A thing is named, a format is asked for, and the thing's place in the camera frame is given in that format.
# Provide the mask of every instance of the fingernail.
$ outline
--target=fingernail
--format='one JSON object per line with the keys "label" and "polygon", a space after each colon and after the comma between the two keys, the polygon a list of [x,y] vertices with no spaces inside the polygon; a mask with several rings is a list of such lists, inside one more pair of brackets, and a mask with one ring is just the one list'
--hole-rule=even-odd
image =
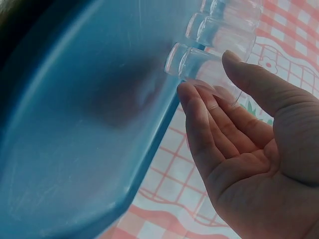
{"label": "fingernail", "polygon": [[225,53],[223,54],[223,59],[232,65],[237,65],[237,63],[241,62],[241,59],[239,58],[239,56],[237,56],[234,52],[227,50],[225,51]]}

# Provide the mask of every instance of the glass tube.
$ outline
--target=glass tube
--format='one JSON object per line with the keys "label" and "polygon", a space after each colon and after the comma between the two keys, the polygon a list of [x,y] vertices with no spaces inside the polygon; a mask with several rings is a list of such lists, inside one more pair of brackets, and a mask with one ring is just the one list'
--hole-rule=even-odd
{"label": "glass tube", "polygon": [[262,13],[261,0],[203,0],[200,11],[254,32]]}
{"label": "glass tube", "polygon": [[199,13],[195,13],[189,21],[186,37],[218,53],[231,50],[242,61],[247,61],[256,40],[254,33]]}
{"label": "glass tube", "polygon": [[177,43],[166,60],[165,71],[209,91],[229,104],[235,104],[241,90],[227,77],[221,56]]}

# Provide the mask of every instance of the blue plastic container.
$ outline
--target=blue plastic container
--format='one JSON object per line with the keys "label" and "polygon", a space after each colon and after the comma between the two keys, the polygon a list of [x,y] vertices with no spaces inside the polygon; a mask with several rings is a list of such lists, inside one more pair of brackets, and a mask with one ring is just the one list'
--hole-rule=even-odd
{"label": "blue plastic container", "polygon": [[196,0],[57,0],[0,73],[0,238],[91,239],[123,214],[177,107],[163,71]]}

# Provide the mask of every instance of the palm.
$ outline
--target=palm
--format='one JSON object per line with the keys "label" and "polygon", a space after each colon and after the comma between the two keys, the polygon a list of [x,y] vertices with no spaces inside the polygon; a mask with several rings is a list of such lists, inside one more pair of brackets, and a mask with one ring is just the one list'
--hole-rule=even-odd
{"label": "palm", "polygon": [[246,238],[305,236],[318,220],[319,194],[287,176],[273,128],[190,84],[178,92],[190,149],[219,215]]}

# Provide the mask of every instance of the pink gingham pattern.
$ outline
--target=pink gingham pattern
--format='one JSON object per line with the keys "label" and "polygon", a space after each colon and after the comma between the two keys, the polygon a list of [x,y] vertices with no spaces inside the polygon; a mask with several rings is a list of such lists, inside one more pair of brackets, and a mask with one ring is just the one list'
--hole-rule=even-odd
{"label": "pink gingham pattern", "polygon": [[[319,7],[316,1],[265,0],[248,62],[319,98]],[[247,95],[240,102],[271,118]],[[194,166],[178,107],[129,211],[102,239],[235,239],[216,214]]]}

